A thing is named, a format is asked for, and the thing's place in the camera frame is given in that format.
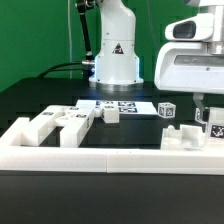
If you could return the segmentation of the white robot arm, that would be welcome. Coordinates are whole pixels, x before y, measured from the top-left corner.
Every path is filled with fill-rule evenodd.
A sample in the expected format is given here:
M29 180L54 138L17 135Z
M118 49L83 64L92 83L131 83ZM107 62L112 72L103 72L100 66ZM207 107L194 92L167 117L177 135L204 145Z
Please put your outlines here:
M183 1L199 12L166 27L168 43L159 51L154 83L160 90L191 92L204 115L203 95L224 94L224 0ZM134 13L122 0L95 2L101 14L101 50L90 86L108 91L141 88Z

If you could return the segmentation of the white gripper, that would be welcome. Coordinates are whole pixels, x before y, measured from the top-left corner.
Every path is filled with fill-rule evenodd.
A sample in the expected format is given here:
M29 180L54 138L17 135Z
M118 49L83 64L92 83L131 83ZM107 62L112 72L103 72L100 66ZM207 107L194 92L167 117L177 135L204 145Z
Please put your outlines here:
M224 16L199 13L168 25L159 51L154 82L158 89L193 94L206 124L209 109L203 93L224 94Z

